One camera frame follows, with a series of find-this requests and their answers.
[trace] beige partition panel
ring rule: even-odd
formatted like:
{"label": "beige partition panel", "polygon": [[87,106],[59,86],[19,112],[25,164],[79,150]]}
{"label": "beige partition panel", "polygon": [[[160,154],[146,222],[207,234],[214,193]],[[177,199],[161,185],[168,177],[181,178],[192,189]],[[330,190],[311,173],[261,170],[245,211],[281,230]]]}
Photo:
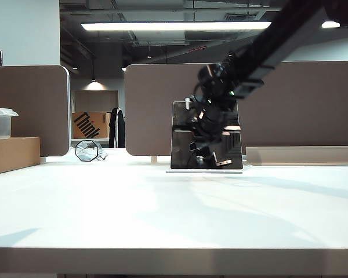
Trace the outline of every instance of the beige partition panel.
{"label": "beige partition panel", "polygon": [[[170,155],[173,101],[189,96],[203,64],[131,65],[125,80],[126,148]],[[348,145],[348,61],[281,63],[238,102],[242,147]]]}
{"label": "beige partition panel", "polygon": [[40,137],[41,156],[61,156],[70,143],[68,72],[59,65],[0,67],[0,107],[11,108],[12,137]]}

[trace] glass object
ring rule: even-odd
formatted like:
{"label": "glass object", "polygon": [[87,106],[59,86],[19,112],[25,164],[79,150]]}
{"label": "glass object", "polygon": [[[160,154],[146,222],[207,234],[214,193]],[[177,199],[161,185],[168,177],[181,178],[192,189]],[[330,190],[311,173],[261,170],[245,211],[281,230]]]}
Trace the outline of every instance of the glass object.
{"label": "glass object", "polygon": [[107,153],[98,142],[92,140],[82,140],[75,147],[75,154],[81,161],[104,160]]}

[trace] black robotic arm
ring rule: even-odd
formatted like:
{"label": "black robotic arm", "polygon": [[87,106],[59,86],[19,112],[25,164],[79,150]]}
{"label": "black robotic arm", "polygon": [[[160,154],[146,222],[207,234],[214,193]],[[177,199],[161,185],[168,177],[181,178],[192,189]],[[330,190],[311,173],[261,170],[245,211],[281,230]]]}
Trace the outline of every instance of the black robotic arm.
{"label": "black robotic arm", "polygon": [[216,161],[209,146],[224,133],[240,132],[239,126],[227,125],[237,100],[261,87],[262,78],[328,19],[348,26],[348,0],[290,0],[251,45],[230,52],[224,63],[200,70],[194,94],[186,99],[190,117],[185,126],[173,126],[173,130],[192,132],[189,151],[196,151],[197,167],[224,165]]}

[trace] ceiling duct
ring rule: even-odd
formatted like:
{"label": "ceiling duct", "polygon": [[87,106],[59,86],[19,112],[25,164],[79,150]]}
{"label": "ceiling duct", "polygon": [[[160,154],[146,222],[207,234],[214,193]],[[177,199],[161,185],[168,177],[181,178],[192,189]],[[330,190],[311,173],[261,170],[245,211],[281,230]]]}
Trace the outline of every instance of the ceiling duct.
{"label": "ceiling duct", "polygon": [[228,13],[225,15],[225,21],[251,21],[256,17],[257,14],[234,14]]}

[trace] ceiling light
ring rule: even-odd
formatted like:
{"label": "ceiling light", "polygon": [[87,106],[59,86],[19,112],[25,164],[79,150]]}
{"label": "ceiling light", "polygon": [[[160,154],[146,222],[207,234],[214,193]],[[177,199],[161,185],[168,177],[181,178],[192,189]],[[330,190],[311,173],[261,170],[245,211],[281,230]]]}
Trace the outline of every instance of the ceiling light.
{"label": "ceiling light", "polygon": [[271,22],[124,22],[124,23],[82,23],[87,31],[181,31],[181,30],[262,30]]}
{"label": "ceiling light", "polygon": [[335,21],[325,21],[322,24],[322,28],[338,28],[340,27],[340,24]]}

